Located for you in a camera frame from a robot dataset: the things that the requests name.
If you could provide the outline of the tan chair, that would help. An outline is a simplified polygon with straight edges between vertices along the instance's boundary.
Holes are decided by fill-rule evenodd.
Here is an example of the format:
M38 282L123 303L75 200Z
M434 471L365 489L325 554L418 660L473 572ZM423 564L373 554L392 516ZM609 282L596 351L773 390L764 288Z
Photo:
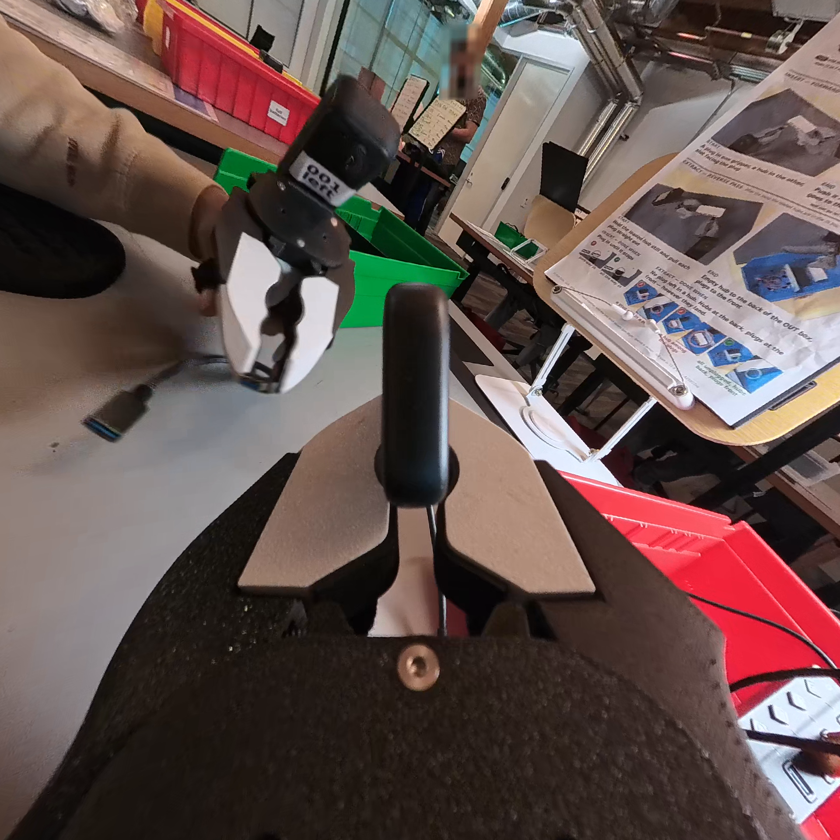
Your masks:
M532 199L523 235L546 249L561 241L576 225L576 216L541 194Z

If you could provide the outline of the silver USB hub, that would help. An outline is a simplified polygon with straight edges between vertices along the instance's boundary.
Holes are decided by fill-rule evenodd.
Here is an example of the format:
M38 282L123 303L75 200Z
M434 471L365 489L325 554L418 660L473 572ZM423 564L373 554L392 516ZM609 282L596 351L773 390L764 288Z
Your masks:
M838 732L839 688L829 678L797 677L738 720L742 729L799 739ZM838 796L837 775L821 773L792 746L748 740L752 755L793 820L803 826Z

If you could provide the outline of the instruction sheet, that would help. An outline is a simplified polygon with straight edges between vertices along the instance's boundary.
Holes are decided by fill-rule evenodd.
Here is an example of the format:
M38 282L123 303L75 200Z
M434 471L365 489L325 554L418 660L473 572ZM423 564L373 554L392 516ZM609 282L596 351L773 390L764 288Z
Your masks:
M739 427L838 364L839 23L545 271L655 394Z

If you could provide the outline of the small green basket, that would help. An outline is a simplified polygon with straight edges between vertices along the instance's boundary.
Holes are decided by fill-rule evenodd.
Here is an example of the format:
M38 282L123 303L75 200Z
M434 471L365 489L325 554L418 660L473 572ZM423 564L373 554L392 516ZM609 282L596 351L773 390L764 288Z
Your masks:
M516 227L504 222L498 223L494 237L514 259L522 263L535 264L548 252L537 239L526 237Z

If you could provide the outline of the red crate on far table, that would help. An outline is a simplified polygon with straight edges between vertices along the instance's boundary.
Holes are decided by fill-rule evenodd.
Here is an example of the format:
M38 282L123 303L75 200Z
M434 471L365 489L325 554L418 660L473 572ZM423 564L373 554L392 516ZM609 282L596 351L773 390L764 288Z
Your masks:
M258 49L180 1L136 1L137 21L174 87L290 144L319 104Z

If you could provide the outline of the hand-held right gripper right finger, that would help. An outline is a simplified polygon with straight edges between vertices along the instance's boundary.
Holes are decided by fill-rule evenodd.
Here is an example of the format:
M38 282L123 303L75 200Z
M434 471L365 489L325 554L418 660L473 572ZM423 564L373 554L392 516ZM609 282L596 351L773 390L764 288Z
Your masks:
M448 407L450 479L436 512L436 583L467 624L501 603L589 599L596 586L538 464L514 437Z

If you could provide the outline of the black rounded USB hub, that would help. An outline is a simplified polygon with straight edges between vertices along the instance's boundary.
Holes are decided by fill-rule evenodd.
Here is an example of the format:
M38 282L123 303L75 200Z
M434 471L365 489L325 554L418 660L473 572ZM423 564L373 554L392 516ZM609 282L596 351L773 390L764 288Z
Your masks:
M385 297L379 478L397 508L445 499L450 473L450 328L444 292L402 283Z

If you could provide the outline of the brown USB plug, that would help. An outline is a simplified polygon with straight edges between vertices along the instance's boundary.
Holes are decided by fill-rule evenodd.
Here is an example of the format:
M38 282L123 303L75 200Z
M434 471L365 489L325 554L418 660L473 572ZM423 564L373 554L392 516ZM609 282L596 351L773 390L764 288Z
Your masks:
M742 732L752 741L793 749L791 763L798 770L829 779L839 776L839 731L823 731L813 738L752 729Z

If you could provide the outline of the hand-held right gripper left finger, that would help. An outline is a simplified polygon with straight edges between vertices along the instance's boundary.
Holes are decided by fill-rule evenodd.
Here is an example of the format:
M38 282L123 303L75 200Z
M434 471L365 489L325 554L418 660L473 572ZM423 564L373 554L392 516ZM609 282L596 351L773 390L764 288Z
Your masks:
M382 398L305 444L238 579L257 595L331 602L369 624L397 573L396 514L375 474Z

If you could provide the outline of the person's left hand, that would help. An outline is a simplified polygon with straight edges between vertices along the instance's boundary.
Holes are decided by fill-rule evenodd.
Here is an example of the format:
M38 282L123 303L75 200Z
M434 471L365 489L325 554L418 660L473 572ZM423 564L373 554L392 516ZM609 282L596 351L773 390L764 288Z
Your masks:
M192 269L199 297L199 309L205 317L217 314L217 237L216 227L228 200L228 194L215 182L196 199L190 222L190 251L196 266Z

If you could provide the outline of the person's left forearm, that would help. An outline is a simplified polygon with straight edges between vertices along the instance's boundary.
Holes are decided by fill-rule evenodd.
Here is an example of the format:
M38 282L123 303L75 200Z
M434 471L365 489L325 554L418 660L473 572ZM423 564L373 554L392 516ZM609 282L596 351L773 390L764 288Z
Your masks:
M190 257L193 206L214 182L5 22L1 181Z

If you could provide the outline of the paper sheet board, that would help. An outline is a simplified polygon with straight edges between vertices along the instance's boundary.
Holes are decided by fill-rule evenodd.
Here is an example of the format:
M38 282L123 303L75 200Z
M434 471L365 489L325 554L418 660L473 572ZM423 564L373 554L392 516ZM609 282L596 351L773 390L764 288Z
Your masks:
M408 124L413 121L415 111L427 88L428 80L417 75L410 75L402 84L390 108L390 113L400 131L404 132Z
M465 112L466 105L462 101L437 97L415 120L407 134L417 144L434 151Z

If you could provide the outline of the red plastic bin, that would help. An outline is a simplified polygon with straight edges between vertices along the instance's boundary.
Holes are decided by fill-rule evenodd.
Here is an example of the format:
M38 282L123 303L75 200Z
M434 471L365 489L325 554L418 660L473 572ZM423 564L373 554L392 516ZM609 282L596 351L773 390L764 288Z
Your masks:
M777 670L838 667L838 620L749 525L561 475L719 627L728 683ZM796 637L732 610L788 628ZM794 678L732 695L738 719ZM839 839L838 796L798 824L804 838Z

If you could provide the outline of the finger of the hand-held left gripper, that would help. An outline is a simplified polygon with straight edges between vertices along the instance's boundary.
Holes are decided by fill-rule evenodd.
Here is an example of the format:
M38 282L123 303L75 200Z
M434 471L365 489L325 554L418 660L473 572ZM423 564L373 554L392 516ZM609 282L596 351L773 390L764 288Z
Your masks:
M340 287L324 275L281 272L277 282L278 393L295 388L320 361L334 335Z
M227 361L237 375L250 375L259 360L264 338L275 349L284 342L280 316L271 314L279 298L279 284L289 264L277 258L262 241L239 236L218 303Z

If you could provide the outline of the green plastic bin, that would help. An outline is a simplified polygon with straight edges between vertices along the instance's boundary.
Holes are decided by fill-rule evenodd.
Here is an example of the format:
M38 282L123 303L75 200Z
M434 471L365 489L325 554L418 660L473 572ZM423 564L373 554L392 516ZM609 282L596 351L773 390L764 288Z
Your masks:
M387 292L400 284L424 284L451 298L466 273L385 207L351 196L332 207L312 196L277 168L251 155L226 149L215 183L233 197L220 218L210 267L203 281L222 286L228 279L240 237L268 248L271 259L293 268L329 272L349 268L353 298L340 300L341 329L380 327Z

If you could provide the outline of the long wooden table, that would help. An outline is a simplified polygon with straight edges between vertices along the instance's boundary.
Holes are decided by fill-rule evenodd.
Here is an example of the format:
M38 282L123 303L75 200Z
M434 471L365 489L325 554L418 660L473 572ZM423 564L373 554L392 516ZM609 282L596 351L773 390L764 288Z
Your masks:
M110 108L130 110L148 133L210 173L226 149L277 163L287 146L173 85L137 24L108 35L50 2L2 1L2 16Z

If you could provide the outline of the black panel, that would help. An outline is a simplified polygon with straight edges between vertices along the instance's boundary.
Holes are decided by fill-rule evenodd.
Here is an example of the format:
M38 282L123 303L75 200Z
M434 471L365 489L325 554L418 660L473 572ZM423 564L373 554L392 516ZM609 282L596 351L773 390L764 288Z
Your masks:
M589 160L553 143L543 142L539 194L573 213L579 204Z

